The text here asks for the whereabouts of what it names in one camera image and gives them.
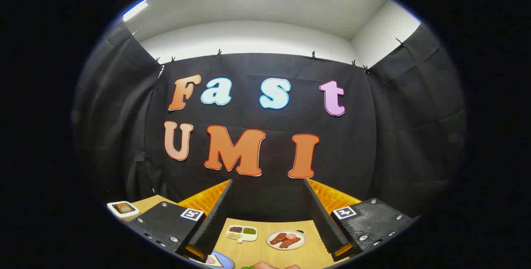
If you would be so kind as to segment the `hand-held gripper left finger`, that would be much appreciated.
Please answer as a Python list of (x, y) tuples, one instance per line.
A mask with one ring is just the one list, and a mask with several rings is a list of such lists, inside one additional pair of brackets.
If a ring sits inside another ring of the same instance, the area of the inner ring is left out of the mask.
[(196, 261), (206, 261), (214, 250), (228, 217), (226, 199), (231, 194), (233, 180), (211, 188), (214, 206), (209, 212), (199, 207), (184, 207), (163, 199), (128, 222), (128, 228), (152, 244), (171, 254)]

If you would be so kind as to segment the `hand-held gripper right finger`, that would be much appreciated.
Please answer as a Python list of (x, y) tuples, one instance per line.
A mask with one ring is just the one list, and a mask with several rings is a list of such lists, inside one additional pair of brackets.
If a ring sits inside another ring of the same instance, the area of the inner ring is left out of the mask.
[(371, 250), (415, 221), (380, 199), (361, 201), (312, 179), (303, 185), (311, 220), (334, 261)]

